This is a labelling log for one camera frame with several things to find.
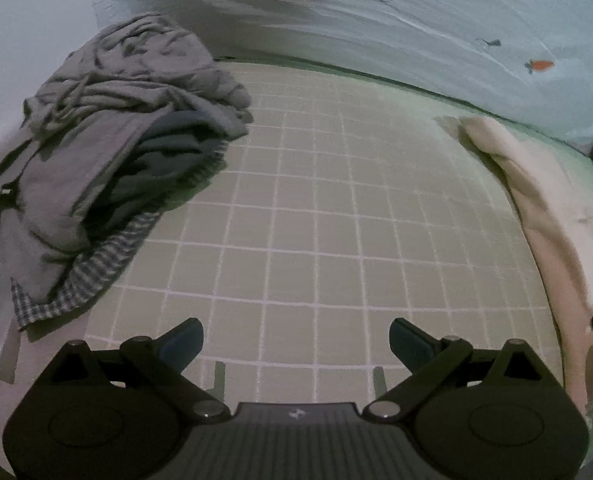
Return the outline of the beige long sleeve shirt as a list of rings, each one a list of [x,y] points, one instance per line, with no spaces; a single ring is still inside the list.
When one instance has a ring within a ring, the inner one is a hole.
[[[438,123],[489,156],[504,177],[558,328],[567,393],[586,412],[593,406],[593,200],[538,140],[490,117]]]

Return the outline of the blue checkered shirt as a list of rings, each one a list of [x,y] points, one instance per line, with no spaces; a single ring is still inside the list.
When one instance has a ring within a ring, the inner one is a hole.
[[[47,301],[32,299],[12,278],[11,299],[19,330],[91,307],[121,278],[162,216],[162,210],[136,214],[124,228],[78,255]]]

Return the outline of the green grid cutting mat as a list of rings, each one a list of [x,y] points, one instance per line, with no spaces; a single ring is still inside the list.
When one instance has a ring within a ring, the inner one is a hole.
[[[368,403],[406,376],[388,344],[400,316],[479,348],[525,339],[561,373],[513,201],[459,139],[469,107],[313,70],[229,71],[252,96],[250,132],[91,309],[91,347],[199,318],[186,376],[230,406]]]

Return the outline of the grey garment pile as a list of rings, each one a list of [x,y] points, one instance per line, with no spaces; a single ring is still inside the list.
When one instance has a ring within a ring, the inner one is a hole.
[[[111,25],[71,53],[0,141],[0,225],[9,272],[46,301],[88,245],[91,205],[140,136],[197,112],[228,139],[248,131],[251,96],[193,32],[159,13]]]

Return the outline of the carrot print light sheet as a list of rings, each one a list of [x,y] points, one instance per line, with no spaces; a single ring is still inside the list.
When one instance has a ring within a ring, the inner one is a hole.
[[[221,58],[297,60],[593,140],[593,0],[92,0],[110,25],[159,12]]]

